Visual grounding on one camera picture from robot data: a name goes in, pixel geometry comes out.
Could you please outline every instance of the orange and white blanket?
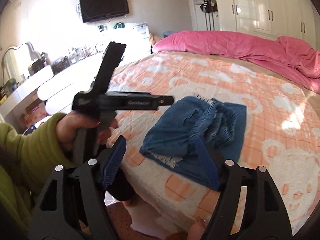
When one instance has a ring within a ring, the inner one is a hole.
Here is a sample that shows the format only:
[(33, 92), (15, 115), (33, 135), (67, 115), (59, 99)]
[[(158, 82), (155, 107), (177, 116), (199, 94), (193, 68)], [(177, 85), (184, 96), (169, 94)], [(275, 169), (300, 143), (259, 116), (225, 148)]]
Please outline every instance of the orange and white blanket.
[[(111, 90), (173, 95), (199, 94), (247, 106), (239, 165), (266, 166), (287, 208), (295, 233), (320, 199), (320, 120), (303, 91), (286, 80), (254, 72), (228, 60), (191, 53), (158, 53), (117, 70)], [(139, 149), (149, 129), (168, 107), (156, 112), (121, 111), (119, 134), (127, 138), (122, 169), (136, 192), (185, 230), (195, 218), (209, 219), (219, 193), (145, 159)], [(243, 188), (233, 232), (245, 204)]]

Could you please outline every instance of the hand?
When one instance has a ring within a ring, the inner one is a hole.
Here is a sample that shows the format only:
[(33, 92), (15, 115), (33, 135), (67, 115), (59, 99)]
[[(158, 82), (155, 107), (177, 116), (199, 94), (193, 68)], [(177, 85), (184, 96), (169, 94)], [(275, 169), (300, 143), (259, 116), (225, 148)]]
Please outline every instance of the hand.
[[(58, 141), (64, 151), (71, 151), (73, 148), (73, 141), (76, 137), (76, 131), (78, 128), (95, 128), (99, 125), (98, 120), (91, 119), (84, 114), (78, 114), (75, 111), (67, 114), (62, 118), (56, 127), (56, 134)], [(112, 128), (118, 127), (116, 119), (111, 123)], [(98, 136), (98, 142), (100, 144), (106, 144), (108, 138), (111, 137), (111, 130), (106, 129), (102, 131)]]

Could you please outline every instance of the blue denim garment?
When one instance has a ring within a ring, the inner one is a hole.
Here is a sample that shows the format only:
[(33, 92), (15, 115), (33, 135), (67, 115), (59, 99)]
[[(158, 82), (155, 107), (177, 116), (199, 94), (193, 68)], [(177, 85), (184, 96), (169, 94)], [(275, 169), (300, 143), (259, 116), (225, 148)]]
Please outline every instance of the blue denim garment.
[(192, 140), (200, 136), (226, 159), (238, 162), (245, 127), (246, 106), (187, 96), (169, 107), (150, 129), (140, 152), (165, 168), (209, 187)]

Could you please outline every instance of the wall-mounted black television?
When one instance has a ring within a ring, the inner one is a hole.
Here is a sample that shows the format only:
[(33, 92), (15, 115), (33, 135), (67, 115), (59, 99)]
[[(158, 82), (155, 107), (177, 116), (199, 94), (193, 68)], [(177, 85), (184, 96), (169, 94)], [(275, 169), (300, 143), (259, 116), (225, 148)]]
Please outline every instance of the wall-mounted black television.
[(95, 22), (129, 13), (128, 0), (80, 0), (82, 20)]

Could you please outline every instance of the pink blanket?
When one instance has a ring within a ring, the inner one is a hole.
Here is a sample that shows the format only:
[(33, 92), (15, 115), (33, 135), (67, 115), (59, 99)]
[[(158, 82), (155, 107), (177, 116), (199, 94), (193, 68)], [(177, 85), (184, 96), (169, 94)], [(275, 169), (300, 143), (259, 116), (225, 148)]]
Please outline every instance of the pink blanket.
[(223, 31), (184, 31), (159, 41), (153, 52), (189, 51), (258, 64), (320, 94), (320, 52), (305, 41), (281, 36), (271, 41)]

